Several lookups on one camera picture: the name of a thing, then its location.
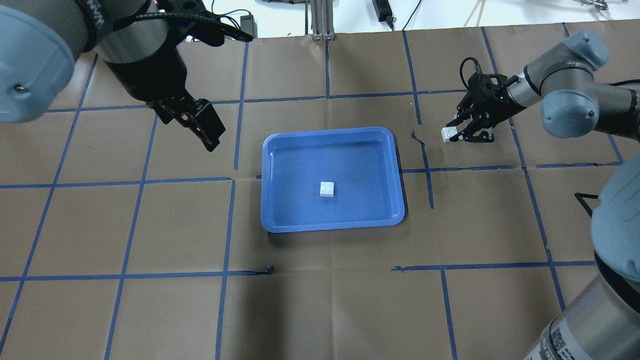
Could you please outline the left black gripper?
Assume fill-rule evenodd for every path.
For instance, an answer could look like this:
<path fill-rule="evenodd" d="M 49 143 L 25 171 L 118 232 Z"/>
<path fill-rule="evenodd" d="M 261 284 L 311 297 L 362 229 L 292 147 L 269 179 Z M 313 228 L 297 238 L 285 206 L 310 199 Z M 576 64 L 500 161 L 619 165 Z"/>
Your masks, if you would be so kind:
<path fill-rule="evenodd" d="M 177 121 L 208 152 L 220 145 L 226 126 L 206 99 L 186 89 L 188 70 L 174 35 L 109 35 L 107 66 L 127 93 L 153 109 L 163 124 Z"/>

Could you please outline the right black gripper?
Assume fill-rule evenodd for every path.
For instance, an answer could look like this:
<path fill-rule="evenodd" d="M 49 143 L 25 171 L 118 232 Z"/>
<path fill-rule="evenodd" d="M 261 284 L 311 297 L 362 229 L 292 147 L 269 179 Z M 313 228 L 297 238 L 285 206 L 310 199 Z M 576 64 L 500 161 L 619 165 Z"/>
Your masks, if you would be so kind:
<path fill-rule="evenodd" d="M 489 144 L 495 141 L 493 129 L 506 119 L 510 103 L 501 87 L 507 77 L 500 74 L 474 72 L 467 80 L 467 92 L 456 106 L 457 113 L 446 123 L 447 128 L 460 127 L 450 142 Z"/>

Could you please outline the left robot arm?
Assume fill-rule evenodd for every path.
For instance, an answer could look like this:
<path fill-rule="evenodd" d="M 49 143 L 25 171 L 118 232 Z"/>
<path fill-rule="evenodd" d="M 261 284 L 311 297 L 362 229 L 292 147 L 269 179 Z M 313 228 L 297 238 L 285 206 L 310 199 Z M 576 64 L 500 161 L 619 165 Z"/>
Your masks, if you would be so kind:
<path fill-rule="evenodd" d="M 95 50 L 131 97 L 211 152 L 226 128 L 206 99 L 188 93 L 178 44 L 191 36 L 221 46 L 223 26 L 214 19 L 201 0 L 3 0 L 1 121 L 43 116 L 80 55 Z"/>

